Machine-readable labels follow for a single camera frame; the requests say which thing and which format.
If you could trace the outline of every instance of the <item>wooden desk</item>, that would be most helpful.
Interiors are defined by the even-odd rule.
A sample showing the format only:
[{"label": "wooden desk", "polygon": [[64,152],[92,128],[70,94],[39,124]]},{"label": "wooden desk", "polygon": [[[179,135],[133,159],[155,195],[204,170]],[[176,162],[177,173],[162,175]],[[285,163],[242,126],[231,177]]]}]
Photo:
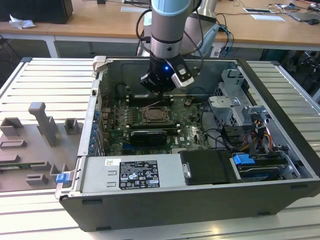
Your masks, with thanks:
[{"label": "wooden desk", "polygon": [[[242,0],[248,8],[267,9],[274,0]],[[288,4],[289,0],[277,0],[277,3]],[[46,41],[50,55],[59,57],[55,41],[81,42],[119,42],[137,43],[135,26],[140,13],[121,12],[120,3],[72,0],[73,14],[67,24],[36,23],[34,28],[19,30],[7,22],[0,22],[0,34],[11,39],[36,39]],[[299,7],[307,8],[309,3],[294,1]],[[320,50],[320,24],[308,25],[292,17],[279,14],[284,22],[255,20],[246,14],[243,5],[234,6],[234,2],[218,2],[215,12],[225,13],[228,29],[234,35],[234,47],[286,49],[286,50]],[[217,19],[224,24],[222,15]],[[223,46],[226,34],[219,32],[215,46]]]},{"label": "wooden desk", "polygon": [[[274,0],[243,0],[247,8],[268,9],[268,4],[275,4]],[[292,2],[298,7],[307,8],[310,3],[302,1],[277,0],[277,3],[289,4]],[[233,6],[234,2],[224,0],[217,4],[216,13],[239,14],[246,13],[243,10],[244,6],[240,3],[239,6]],[[301,9],[299,13],[304,13],[307,10]],[[285,21],[267,21],[255,20],[251,15],[227,15],[225,14],[227,27],[234,35],[235,46],[248,47],[248,45],[264,45],[270,46],[265,48],[272,49],[289,49],[294,50],[302,48],[306,50],[308,47],[320,46],[320,24],[309,25],[304,22],[299,22],[293,17],[286,14],[277,14]],[[224,24],[222,15],[218,15],[217,19],[221,24]],[[222,40],[223,32],[219,32],[217,41]]]}]

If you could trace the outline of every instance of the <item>blue cable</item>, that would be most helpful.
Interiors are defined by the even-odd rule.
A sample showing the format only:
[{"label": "blue cable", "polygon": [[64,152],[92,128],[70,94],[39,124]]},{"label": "blue cable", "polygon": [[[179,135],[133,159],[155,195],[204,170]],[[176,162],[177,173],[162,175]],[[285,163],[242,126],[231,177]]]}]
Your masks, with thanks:
[{"label": "blue cable", "polygon": [[225,29],[222,25],[220,25],[220,24],[218,24],[218,25],[219,25],[220,28],[222,28],[222,30],[225,31],[225,33],[228,35],[228,38],[229,38],[229,49],[228,49],[227,53],[225,54],[225,57],[227,57],[228,54],[230,53],[230,51],[231,51],[232,46],[233,46],[234,43],[233,43],[233,41],[232,41],[230,32],[229,32],[227,29]]}]

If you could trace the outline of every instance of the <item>warning label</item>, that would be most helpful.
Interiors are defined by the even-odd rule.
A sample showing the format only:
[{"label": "warning label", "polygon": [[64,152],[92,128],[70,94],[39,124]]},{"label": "warning label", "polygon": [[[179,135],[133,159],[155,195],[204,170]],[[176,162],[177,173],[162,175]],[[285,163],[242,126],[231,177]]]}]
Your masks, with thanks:
[{"label": "warning label", "polygon": [[120,163],[119,188],[160,188],[157,161],[125,161]]}]

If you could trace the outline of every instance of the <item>blue drive latch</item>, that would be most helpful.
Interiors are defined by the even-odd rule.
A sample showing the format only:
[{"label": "blue drive latch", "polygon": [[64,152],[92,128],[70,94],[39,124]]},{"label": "blue drive latch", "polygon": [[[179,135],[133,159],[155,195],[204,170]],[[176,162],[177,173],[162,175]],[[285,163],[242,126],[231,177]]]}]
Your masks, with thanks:
[{"label": "blue drive latch", "polygon": [[249,157],[249,154],[236,154],[232,157],[236,165],[238,164],[255,164],[255,160]]},{"label": "blue drive latch", "polygon": [[66,184],[69,183],[70,173],[59,173],[56,176],[55,182],[57,184]]}]

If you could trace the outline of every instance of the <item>computer case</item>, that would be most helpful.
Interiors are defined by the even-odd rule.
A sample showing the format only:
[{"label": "computer case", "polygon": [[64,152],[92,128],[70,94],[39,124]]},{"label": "computer case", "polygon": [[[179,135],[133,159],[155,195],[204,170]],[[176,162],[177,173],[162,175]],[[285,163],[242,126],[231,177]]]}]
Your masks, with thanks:
[{"label": "computer case", "polygon": [[11,14],[35,23],[66,24],[73,10],[71,0],[1,0],[0,22],[9,21]]}]

